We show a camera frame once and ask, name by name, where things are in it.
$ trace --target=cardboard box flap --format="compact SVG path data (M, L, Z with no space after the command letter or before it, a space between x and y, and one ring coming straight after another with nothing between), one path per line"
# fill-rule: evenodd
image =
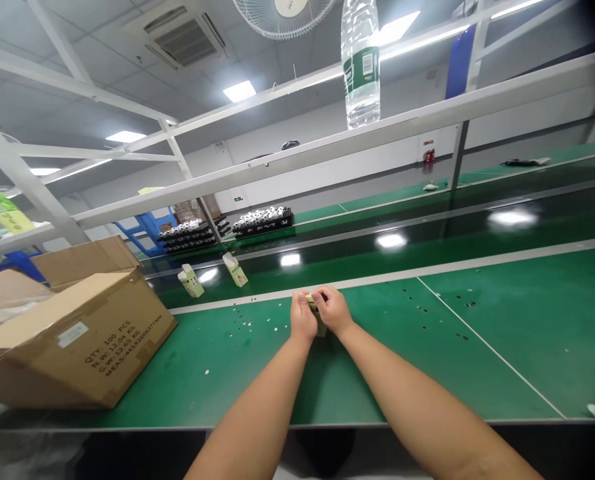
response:
M0 349L12 349L80 309L131 273L96 273L0 325Z
M52 287L90 277L94 273L126 271L139 261L119 237L82 243L31 258Z
M44 285L18 271L9 269L0 272L0 305L50 294L51 291Z

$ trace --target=white metal shelf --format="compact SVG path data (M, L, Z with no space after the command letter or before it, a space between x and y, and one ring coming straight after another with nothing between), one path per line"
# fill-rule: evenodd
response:
M379 147L595 83L595 53L490 87L344 131L164 189L92 209L73 218L90 229L324 161Z
M61 235L57 229L48 223L28 232L19 233L18 235L12 235L0 240L0 256L33 245L40 245L43 242L55 240L60 237Z

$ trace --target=small product box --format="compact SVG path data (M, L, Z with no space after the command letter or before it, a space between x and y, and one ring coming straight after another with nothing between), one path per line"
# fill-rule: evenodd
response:
M244 275L242 271L242 267L240 266L237 259L231 255L231 253L225 253L222 255L222 260L224 260L224 265L229 269L229 273L233 277L233 281L238 287L243 287L247 284L249 279Z
M197 275L188 263L182 265L182 271L177 274L177 279L192 298L198 298L204 294L204 287L202 287Z
M309 307L311 307L311 311L313 312L313 315L315 316L316 320L318 320L318 333L316 336L317 337L325 337L326 336L326 325L324 325L324 322L322 321L322 318L320 317L320 310L318 310L318 305L313 300L313 297L311 296L310 293L308 295L306 295L306 299L309 301Z

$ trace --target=open cardboard box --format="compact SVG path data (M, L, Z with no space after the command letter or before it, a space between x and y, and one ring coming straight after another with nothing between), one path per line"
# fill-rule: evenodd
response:
M12 270L0 280L8 301L41 287ZM113 408L176 325L138 270L96 273L0 325L0 403Z
M139 261L118 235L37 255L31 261L55 292L94 273L129 272L139 267Z

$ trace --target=black tray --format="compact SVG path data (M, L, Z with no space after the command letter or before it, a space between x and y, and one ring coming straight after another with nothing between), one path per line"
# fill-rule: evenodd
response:
M289 227L293 227L293 212L290 208L287 208L284 210L283 215L276 220L269 220L268 222L252 225L250 227L242 227L239 229L234 228L233 233L237 235L236 238L241 239Z

